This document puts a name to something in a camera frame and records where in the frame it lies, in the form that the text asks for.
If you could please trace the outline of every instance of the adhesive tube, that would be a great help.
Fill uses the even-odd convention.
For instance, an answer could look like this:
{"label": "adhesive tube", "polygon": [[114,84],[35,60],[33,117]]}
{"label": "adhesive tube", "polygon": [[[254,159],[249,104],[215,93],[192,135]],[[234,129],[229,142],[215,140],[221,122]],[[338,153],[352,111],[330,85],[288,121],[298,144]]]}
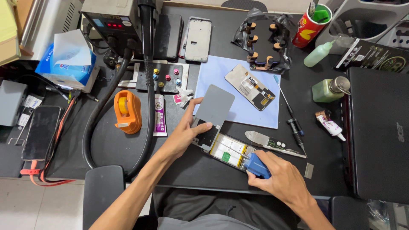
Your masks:
{"label": "adhesive tube", "polygon": [[323,115],[317,117],[317,120],[325,127],[325,129],[331,134],[331,136],[337,136],[341,140],[346,141],[345,137],[342,135],[342,128],[339,127],[331,119],[325,120]]}
{"label": "adhesive tube", "polygon": [[155,94],[155,130],[153,136],[167,136],[165,124],[165,99],[162,94]]}

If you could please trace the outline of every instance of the screwdriver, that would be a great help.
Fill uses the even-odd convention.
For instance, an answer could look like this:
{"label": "screwdriver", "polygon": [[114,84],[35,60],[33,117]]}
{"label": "screwdriver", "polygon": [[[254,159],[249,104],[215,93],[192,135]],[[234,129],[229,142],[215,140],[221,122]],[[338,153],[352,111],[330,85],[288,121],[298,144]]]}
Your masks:
{"label": "screwdriver", "polygon": [[262,176],[264,179],[268,179],[271,177],[271,173],[268,170],[267,166],[260,160],[260,158],[255,153],[249,153],[248,156],[246,156],[221,142],[219,143],[244,157],[246,159],[244,161],[244,167],[249,172],[255,174],[256,176]]}
{"label": "screwdriver", "polygon": [[301,138],[301,136],[304,135],[304,131],[301,128],[301,125],[298,122],[298,120],[295,118],[294,111],[292,110],[290,104],[288,103],[287,99],[285,98],[284,93],[281,90],[281,87],[280,87],[280,84],[279,84],[279,79],[277,78],[276,75],[274,75],[274,79],[276,80],[276,83],[280,88],[281,95],[284,97],[284,101],[287,104],[288,112],[290,113],[291,118],[292,118],[292,119],[287,121],[287,124],[289,124],[291,126],[292,135],[294,136],[295,142],[297,142],[297,145],[300,146],[300,148],[304,151],[305,155],[307,156],[306,151],[304,149],[304,142],[303,142],[303,139]]}

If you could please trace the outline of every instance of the red can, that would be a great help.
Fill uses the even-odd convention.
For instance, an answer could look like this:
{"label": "red can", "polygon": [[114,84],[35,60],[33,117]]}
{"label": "red can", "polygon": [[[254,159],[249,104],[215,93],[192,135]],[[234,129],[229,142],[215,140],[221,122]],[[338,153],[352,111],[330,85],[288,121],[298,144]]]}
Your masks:
{"label": "red can", "polygon": [[329,20],[325,23],[317,23],[310,18],[308,12],[304,13],[303,17],[300,19],[300,22],[298,22],[298,30],[294,39],[292,40],[294,46],[299,48],[307,46],[308,43],[322,30],[322,28],[324,28],[325,25],[331,21],[332,12],[326,5],[318,4],[315,11],[317,10],[326,10],[330,16]]}

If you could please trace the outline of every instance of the orange tape dispenser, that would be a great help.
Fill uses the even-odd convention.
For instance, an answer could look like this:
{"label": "orange tape dispenser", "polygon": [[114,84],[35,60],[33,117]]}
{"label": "orange tape dispenser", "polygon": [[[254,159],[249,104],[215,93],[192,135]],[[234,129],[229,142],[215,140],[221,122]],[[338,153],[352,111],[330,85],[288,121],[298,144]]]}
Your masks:
{"label": "orange tape dispenser", "polygon": [[131,91],[119,91],[114,98],[115,126],[127,134],[134,134],[141,129],[141,100]]}

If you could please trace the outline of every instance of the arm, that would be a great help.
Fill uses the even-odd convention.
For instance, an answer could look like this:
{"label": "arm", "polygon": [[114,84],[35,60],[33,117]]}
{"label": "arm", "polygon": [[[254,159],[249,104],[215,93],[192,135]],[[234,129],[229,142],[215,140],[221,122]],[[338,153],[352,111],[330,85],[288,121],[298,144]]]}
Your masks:
{"label": "arm", "polygon": [[178,126],[141,169],[132,184],[108,207],[95,221],[90,230],[132,229],[153,188],[169,166],[186,151],[190,142],[199,133],[212,127],[212,123],[204,123],[190,128],[193,121],[193,110],[201,98],[190,101]]}
{"label": "arm", "polygon": [[311,230],[335,230],[307,190],[305,181],[297,168],[290,162],[271,152],[254,152],[270,170],[271,178],[256,178],[247,171],[249,185],[267,191],[288,205]]}

